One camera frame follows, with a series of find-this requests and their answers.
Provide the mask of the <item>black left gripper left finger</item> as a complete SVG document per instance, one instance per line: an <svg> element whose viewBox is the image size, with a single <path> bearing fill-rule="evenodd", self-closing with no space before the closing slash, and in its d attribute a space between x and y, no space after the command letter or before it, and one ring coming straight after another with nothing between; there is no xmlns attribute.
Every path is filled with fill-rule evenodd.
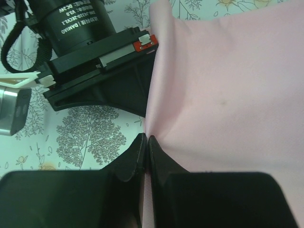
<svg viewBox="0 0 304 228"><path fill-rule="evenodd" d="M3 228L140 228L146 135L100 170L12 171L0 181Z"/></svg>

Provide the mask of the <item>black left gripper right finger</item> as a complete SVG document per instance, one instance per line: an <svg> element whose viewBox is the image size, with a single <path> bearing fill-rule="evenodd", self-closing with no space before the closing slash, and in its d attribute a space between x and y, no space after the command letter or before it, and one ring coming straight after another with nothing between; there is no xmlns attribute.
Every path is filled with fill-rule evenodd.
<svg viewBox="0 0 304 228"><path fill-rule="evenodd" d="M262 172L190 172L148 141L157 228L295 228L285 196Z"/></svg>

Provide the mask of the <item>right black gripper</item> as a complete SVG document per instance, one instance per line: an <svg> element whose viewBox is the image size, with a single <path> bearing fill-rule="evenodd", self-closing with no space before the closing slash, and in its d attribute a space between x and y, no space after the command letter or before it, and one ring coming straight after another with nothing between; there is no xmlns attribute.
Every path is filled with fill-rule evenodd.
<svg viewBox="0 0 304 228"><path fill-rule="evenodd" d="M145 117L158 48L139 27L116 32L101 0L34 0L37 31L57 58L39 67L53 110L107 105Z"/></svg>

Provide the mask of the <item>pink t shirt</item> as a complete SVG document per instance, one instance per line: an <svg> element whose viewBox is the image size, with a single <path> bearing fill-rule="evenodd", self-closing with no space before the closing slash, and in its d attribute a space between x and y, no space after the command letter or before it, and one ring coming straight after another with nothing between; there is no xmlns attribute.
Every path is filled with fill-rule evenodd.
<svg viewBox="0 0 304 228"><path fill-rule="evenodd" d="M149 8L157 37L145 132L190 171L261 171L304 225L304 3L213 20Z"/></svg>

